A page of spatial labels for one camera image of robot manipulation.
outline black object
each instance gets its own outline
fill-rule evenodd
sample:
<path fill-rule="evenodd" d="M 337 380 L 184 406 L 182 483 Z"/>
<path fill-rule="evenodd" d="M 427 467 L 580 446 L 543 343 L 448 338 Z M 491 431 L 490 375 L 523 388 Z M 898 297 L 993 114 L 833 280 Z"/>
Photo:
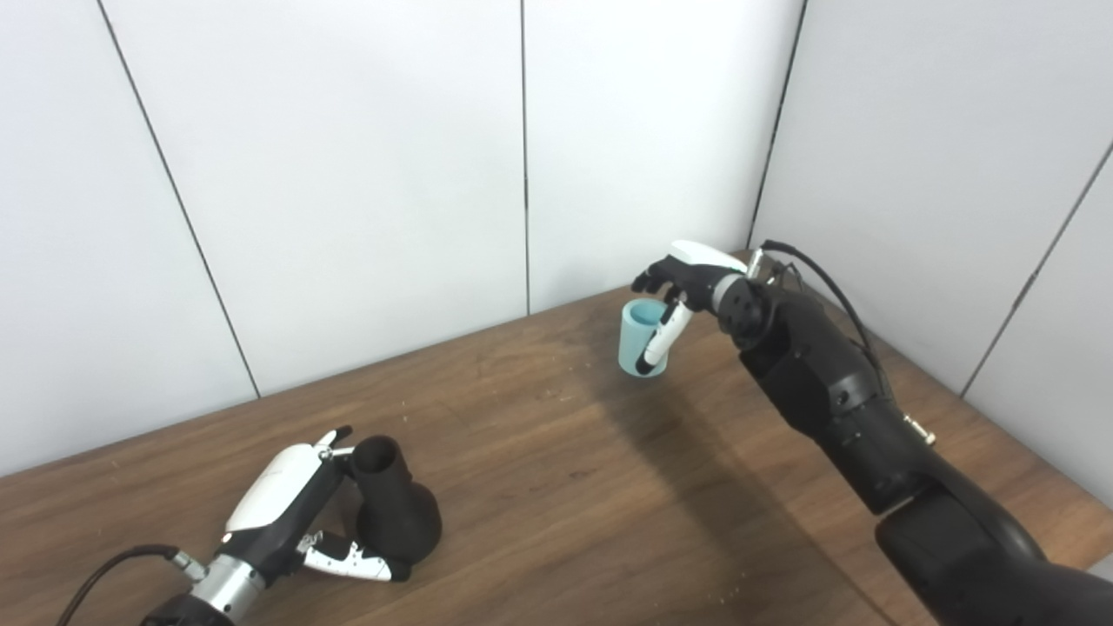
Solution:
<path fill-rule="evenodd" d="M 809 258 L 784 244 L 769 250 L 817 270 L 853 311 Z M 856 314 L 863 346 L 811 297 L 736 280 L 717 315 L 788 424 L 820 447 L 873 513 L 888 513 L 877 542 L 939 624 L 1113 623 L 1113 584 L 1048 563 L 1016 519 L 905 421 Z"/>
<path fill-rule="evenodd" d="M 205 600 L 179 594 L 147 614 L 139 626 L 234 626 L 227 615 Z"/>
<path fill-rule="evenodd" d="M 73 599 L 70 600 L 70 603 L 66 606 L 66 610 L 63 610 L 61 616 L 58 618 L 58 622 L 56 623 L 57 626 L 66 626 L 67 624 L 69 624 L 69 620 L 73 617 L 73 613 L 77 610 L 77 607 L 81 606 L 81 601 L 85 600 L 85 597 L 87 595 L 89 595 L 89 590 L 92 589 L 92 586 L 96 585 L 98 580 L 100 580 L 101 576 L 108 574 L 109 569 L 134 557 L 152 556 L 152 557 L 162 557 L 166 560 L 170 560 L 180 550 L 178 550 L 176 546 L 165 546 L 161 544 L 155 544 L 148 546 L 136 546 L 131 549 L 124 550 L 122 552 L 108 559 L 107 561 L 105 561 L 105 565 L 98 567 L 97 570 L 93 571 L 88 579 L 86 579 L 85 584 L 82 584 L 81 587 L 78 588 L 77 593 L 73 594 Z"/>
<path fill-rule="evenodd" d="M 427 557 L 441 540 L 441 512 L 433 493 L 413 481 L 397 441 L 364 439 L 352 451 L 351 471 L 364 500 L 356 534 L 366 550 L 406 566 Z"/>

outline wall seam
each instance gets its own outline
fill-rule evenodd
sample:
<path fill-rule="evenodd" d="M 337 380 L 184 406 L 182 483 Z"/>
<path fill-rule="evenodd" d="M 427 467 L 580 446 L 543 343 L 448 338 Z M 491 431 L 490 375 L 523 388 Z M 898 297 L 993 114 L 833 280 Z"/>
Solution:
<path fill-rule="evenodd" d="M 750 229 L 746 234 L 746 250 L 752 250 L 754 228 L 758 224 L 758 211 L 761 209 L 761 196 L 765 194 L 766 177 L 769 176 L 769 164 L 772 162 L 772 148 L 777 143 L 777 130 L 780 128 L 780 114 L 785 110 L 785 98 L 788 95 L 788 82 L 792 78 L 792 65 L 796 62 L 796 49 L 800 45 L 800 31 L 804 30 L 804 14 L 808 11 L 808 0 L 800 3 L 800 18 L 796 22 L 796 36 L 792 38 L 792 51 L 788 56 L 788 67 L 785 68 L 785 84 L 780 88 L 780 101 L 777 104 L 777 117 L 772 121 L 772 133 L 769 135 L 769 148 L 766 150 L 765 167 L 761 169 L 761 180 L 758 183 L 758 195 L 754 198 L 754 214 L 750 216 Z"/>
<path fill-rule="evenodd" d="M 162 172 L 166 173 L 166 178 L 170 183 L 170 189 L 174 192 L 174 198 L 177 200 L 178 209 L 180 209 L 181 217 L 185 219 L 186 227 L 189 229 L 189 236 L 194 241 L 197 254 L 200 256 L 201 265 L 205 267 L 205 275 L 208 276 L 209 285 L 213 287 L 213 293 L 216 295 L 217 304 L 220 306 L 220 313 L 224 314 L 224 321 L 228 325 L 228 332 L 232 333 L 232 340 L 236 344 L 236 351 L 239 353 L 240 361 L 244 363 L 244 370 L 247 372 L 247 379 L 252 383 L 255 397 L 262 398 L 262 394 L 259 393 L 259 385 L 255 382 L 255 374 L 252 372 L 252 366 L 247 362 L 247 355 L 244 353 L 244 346 L 239 341 L 239 335 L 236 333 L 236 327 L 233 325 L 232 317 L 228 315 L 228 307 L 224 303 L 224 296 L 220 295 L 220 290 L 216 286 L 216 278 L 213 276 L 213 270 L 209 267 L 208 258 L 206 258 L 205 251 L 201 248 L 201 243 L 197 238 L 197 231 L 194 228 L 194 223 L 189 218 L 189 213 L 186 211 L 186 205 L 181 199 L 181 193 L 178 190 L 178 184 L 174 179 L 174 174 L 170 173 L 170 165 L 166 160 L 166 154 L 162 151 L 162 145 L 158 140 L 158 135 L 155 134 L 155 127 L 151 125 L 150 116 L 147 114 L 147 107 L 144 105 L 142 97 L 139 95 L 139 88 L 136 86 L 135 77 L 131 75 L 131 68 L 128 66 L 128 61 L 124 57 L 124 49 L 120 47 L 120 41 L 116 37 L 116 29 L 112 28 L 112 21 L 108 18 L 108 11 L 105 9 L 104 0 L 97 0 L 97 8 L 100 9 L 100 17 L 105 20 L 105 28 L 108 29 L 108 36 L 112 40 L 112 47 L 116 49 L 116 56 L 119 58 L 120 66 L 124 68 L 124 74 L 127 76 L 128 85 L 131 87 L 131 94 L 136 98 L 136 104 L 139 105 L 139 113 L 142 115 L 144 123 L 147 125 L 147 133 L 150 134 L 150 139 L 155 144 L 155 151 L 158 154 L 158 159 L 162 165 Z"/>
<path fill-rule="evenodd" d="M 1052 252 L 1055 251 L 1055 246 L 1058 245 L 1058 241 L 1063 238 L 1063 233 L 1065 233 L 1066 228 L 1071 225 L 1071 221 L 1074 219 L 1074 215 L 1078 212 L 1078 207 L 1081 207 L 1082 203 L 1085 202 L 1086 196 L 1090 194 L 1090 188 L 1094 186 L 1094 183 L 1101 175 L 1102 169 L 1109 162 L 1111 154 L 1113 154 L 1113 140 L 1110 141 L 1109 146 L 1105 148 L 1105 151 L 1102 154 L 1102 157 L 1097 160 L 1097 166 L 1090 174 L 1090 178 L 1086 180 L 1085 185 L 1082 186 L 1082 192 L 1078 194 L 1078 197 L 1074 200 L 1074 204 L 1071 206 L 1071 211 L 1067 212 L 1066 218 L 1063 219 L 1063 223 L 1060 225 L 1058 231 L 1055 232 L 1055 236 L 1052 237 L 1051 244 L 1047 246 L 1047 250 L 1045 250 L 1043 256 L 1040 257 L 1040 262 L 1036 264 L 1035 271 L 1032 272 L 1027 281 L 1024 282 L 1024 286 L 1021 287 L 1021 292 L 1016 295 L 1016 300 L 1013 301 L 1012 309 L 1009 309 L 1008 314 L 1005 315 L 1005 321 L 1001 323 L 1001 327 L 997 329 L 997 333 L 993 335 L 993 340 L 989 342 L 989 346 L 986 348 L 985 354 L 982 355 L 982 359 L 978 361 L 977 365 L 974 368 L 974 371 L 971 373 L 969 380 L 966 381 L 966 384 L 963 385 L 962 392 L 958 393 L 959 398 L 964 399 L 966 398 L 966 393 L 971 390 L 971 387 L 974 384 L 974 380 L 977 379 L 977 375 L 982 372 L 982 368 L 984 368 L 986 361 L 989 360 L 989 354 L 992 354 L 993 350 L 997 348 L 997 342 L 1001 341 L 1001 338 L 1005 334 L 1005 329 L 1008 327 L 1008 323 L 1013 321 L 1013 316 L 1016 314 L 1016 311 L 1021 307 L 1021 303 L 1023 303 L 1024 299 L 1027 297 L 1028 292 L 1032 290 L 1032 285 L 1034 285 L 1036 280 L 1040 277 L 1040 272 L 1043 271 L 1044 264 L 1047 263 L 1047 260 L 1051 257 Z"/>

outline wooden table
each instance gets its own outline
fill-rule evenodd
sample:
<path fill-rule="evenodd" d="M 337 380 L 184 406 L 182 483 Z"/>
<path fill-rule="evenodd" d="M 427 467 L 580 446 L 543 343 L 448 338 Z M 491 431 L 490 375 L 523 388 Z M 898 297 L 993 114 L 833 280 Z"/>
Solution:
<path fill-rule="evenodd" d="M 278 450 L 348 423 L 353 440 L 402 443 L 440 500 L 441 546 L 405 584 L 298 573 L 242 626 L 930 624 L 875 547 L 873 517 L 784 424 L 711 316 L 692 322 L 662 376 L 618 369 L 630 297 L 591 297 L 0 480 L 3 623 L 52 624 L 93 568 L 135 544 L 207 558 Z M 1113 550 L 1113 513 L 880 350 L 903 408 L 1052 559 L 1086 567 Z M 130 561 L 73 625 L 138 624 L 185 587 L 158 560 Z"/>

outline black cable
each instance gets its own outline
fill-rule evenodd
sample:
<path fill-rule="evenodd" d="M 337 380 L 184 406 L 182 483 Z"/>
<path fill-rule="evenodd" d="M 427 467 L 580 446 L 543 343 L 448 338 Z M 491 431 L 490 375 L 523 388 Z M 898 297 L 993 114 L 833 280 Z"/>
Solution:
<path fill-rule="evenodd" d="M 109 569 L 132 557 L 159 556 L 166 560 L 170 560 L 180 550 L 175 546 L 154 544 L 148 546 L 136 546 L 108 559 L 105 561 L 105 565 L 97 568 L 97 571 L 93 571 L 92 576 L 90 576 L 89 579 L 81 585 L 81 587 L 77 590 L 77 594 L 73 594 L 73 599 L 71 599 L 70 604 L 66 606 L 66 610 L 63 610 L 61 617 L 58 618 L 56 626 L 66 626 L 69 624 L 70 618 L 73 617 L 73 612 L 76 612 L 77 607 L 81 605 L 81 600 L 89 595 L 89 590 L 92 589 L 92 586 L 96 585 L 97 580 L 100 580 L 100 577 L 107 574 Z"/>
<path fill-rule="evenodd" d="M 866 326 L 861 323 L 861 319 L 858 317 L 858 312 L 854 310 L 854 305 L 850 304 L 850 301 L 846 297 L 846 294 L 844 294 L 843 290 L 838 288 L 838 285 L 835 284 L 835 280 L 831 278 L 830 275 L 827 274 L 827 272 L 825 272 L 824 268 L 820 267 L 818 263 L 812 261 L 810 256 L 796 250 L 796 247 L 794 246 L 790 246 L 781 242 L 775 242 L 772 239 L 766 239 L 766 242 L 761 244 L 761 250 L 767 252 L 781 252 L 789 256 L 795 256 L 796 258 L 799 258 L 801 263 L 810 267 L 811 271 L 815 272 L 823 280 L 824 284 L 827 285 L 827 288 L 831 290 L 831 293 L 835 294 L 835 299 L 838 300 L 838 303 L 843 306 L 843 310 L 846 311 L 847 317 L 850 319 L 850 323 L 854 324 L 854 329 L 858 332 L 859 335 L 861 335 L 863 353 L 866 355 L 866 359 L 869 361 L 869 363 L 874 366 L 874 370 L 877 371 L 877 378 L 881 383 L 884 392 L 892 398 L 893 389 L 889 387 L 889 378 L 885 374 L 885 370 L 881 368 L 881 361 L 880 359 L 877 358 L 877 353 L 874 351 L 874 344 L 869 341 L 869 334 L 866 333 Z"/>

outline light blue cup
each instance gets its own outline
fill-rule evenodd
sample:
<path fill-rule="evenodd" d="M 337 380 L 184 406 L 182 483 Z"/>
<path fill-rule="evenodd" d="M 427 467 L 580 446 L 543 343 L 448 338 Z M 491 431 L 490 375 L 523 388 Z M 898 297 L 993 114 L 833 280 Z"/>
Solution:
<path fill-rule="evenodd" d="M 664 366 L 669 364 L 669 355 L 666 354 L 664 359 L 661 359 L 661 362 L 653 368 L 653 371 L 646 375 L 639 374 L 638 370 L 634 369 L 634 363 L 638 362 L 638 358 L 646 350 L 646 344 L 649 343 L 649 338 L 657 330 L 657 324 L 661 321 L 664 309 L 663 302 L 648 297 L 631 300 L 622 307 L 622 330 L 619 332 L 619 366 L 631 376 L 652 378 L 663 372 Z"/>

